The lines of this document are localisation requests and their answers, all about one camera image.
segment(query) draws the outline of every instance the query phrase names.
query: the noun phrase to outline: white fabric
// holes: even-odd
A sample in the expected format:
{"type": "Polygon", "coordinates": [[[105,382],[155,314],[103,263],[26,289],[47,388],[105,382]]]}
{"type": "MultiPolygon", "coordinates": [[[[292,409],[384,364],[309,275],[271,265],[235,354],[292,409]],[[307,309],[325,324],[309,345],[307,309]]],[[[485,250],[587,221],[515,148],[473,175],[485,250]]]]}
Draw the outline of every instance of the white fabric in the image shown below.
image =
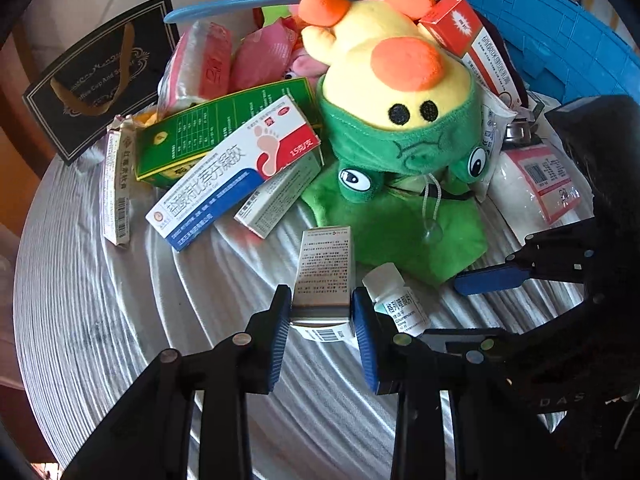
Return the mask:
{"type": "MultiPolygon", "coordinates": [[[[159,351],[210,349],[267,308],[279,283],[292,285],[302,231],[312,225],[299,201],[261,241],[227,214],[175,253],[144,218],[157,192],[136,183],[131,242],[117,248],[100,236],[102,157],[94,146],[70,168],[52,162],[18,254],[18,357],[38,423],[63,465],[159,351]]],[[[476,266],[497,264],[519,245],[490,200],[480,211],[490,249],[476,266]]],[[[567,220],[590,213],[587,198],[567,220]]],[[[359,278],[368,270],[358,267],[359,278]]],[[[433,290],[410,278],[407,285],[436,328],[523,332],[581,301],[579,286],[559,283],[469,298],[449,285],[433,290]]],[[[250,396],[248,410],[262,478],[389,478],[396,398],[368,392],[350,346],[291,331],[279,383],[268,397],[250,396]]],[[[450,420],[446,426],[450,449],[450,420]]]]}

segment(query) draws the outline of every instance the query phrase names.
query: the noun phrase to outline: green medicine box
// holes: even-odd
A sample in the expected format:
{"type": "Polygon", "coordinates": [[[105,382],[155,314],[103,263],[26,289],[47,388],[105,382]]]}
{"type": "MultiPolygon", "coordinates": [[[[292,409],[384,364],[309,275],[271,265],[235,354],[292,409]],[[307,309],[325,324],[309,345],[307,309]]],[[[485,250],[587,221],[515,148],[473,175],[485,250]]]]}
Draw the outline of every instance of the green medicine box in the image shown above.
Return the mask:
{"type": "Polygon", "coordinates": [[[169,188],[242,124],[289,95],[316,133],[320,115],[306,78],[288,79],[194,106],[145,128],[138,135],[136,177],[169,188]]]}

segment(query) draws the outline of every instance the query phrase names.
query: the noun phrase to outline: white bottle cap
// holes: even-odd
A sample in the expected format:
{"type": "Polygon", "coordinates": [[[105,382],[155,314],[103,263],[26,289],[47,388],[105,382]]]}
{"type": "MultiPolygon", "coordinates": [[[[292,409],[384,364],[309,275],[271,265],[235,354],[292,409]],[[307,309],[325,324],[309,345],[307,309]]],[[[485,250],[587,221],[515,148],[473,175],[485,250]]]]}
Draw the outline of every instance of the white bottle cap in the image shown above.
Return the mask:
{"type": "Polygon", "coordinates": [[[369,296],[377,303],[380,298],[404,286],[404,280],[396,266],[389,262],[373,269],[362,279],[369,296]]]}

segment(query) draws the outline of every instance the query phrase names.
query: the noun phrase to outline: barcode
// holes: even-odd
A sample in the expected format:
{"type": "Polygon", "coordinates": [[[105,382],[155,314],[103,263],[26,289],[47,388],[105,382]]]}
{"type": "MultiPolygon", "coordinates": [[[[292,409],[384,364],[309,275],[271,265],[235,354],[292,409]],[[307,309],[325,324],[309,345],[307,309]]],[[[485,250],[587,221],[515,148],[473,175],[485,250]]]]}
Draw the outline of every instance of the barcode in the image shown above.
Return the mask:
{"type": "Polygon", "coordinates": [[[537,164],[525,164],[525,171],[529,173],[529,176],[533,179],[533,182],[536,184],[544,184],[547,181],[545,173],[540,169],[540,166],[537,164]]]}
{"type": "Polygon", "coordinates": [[[316,335],[325,342],[340,341],[333,330],[315,330],[316,335]]]}
{"type": "Polygon", "coordinates": [[[116,215],[117,215],[117,225],[116,225],[116,236],[118,238],[124,238],[127,235],[127,216],[129,211],[129,203],[126,197],[120,197],[116,200],[116,215]]]}

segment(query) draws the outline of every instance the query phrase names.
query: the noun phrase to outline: green frog plush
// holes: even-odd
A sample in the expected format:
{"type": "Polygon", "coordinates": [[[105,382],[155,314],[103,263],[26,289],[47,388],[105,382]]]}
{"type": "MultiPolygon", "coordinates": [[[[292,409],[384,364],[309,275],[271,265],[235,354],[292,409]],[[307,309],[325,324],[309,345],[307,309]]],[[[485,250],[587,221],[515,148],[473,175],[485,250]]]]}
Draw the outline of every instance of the green frog plush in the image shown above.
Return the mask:
{"type": "Polygon", "coordinates": [[[385,174],[449,168],[471,183],[486,166],[475,78],[412,22],[431,1],[300,4],[312,24],[302,31],[305,48],[330,66],[318,101],[340,160],[340,191],[352,202],[370,200],[385,174]]]}
{"type": "Polygon", "coordinates": [[[351,226],[359,262],[438,285],[486,250],[467,186],[486,153],[475,79],[414,23],[433,4],[301,1],[305,48],[329,66],[316,95],[332,148],[302,198],[319,226],[351,226]]]}

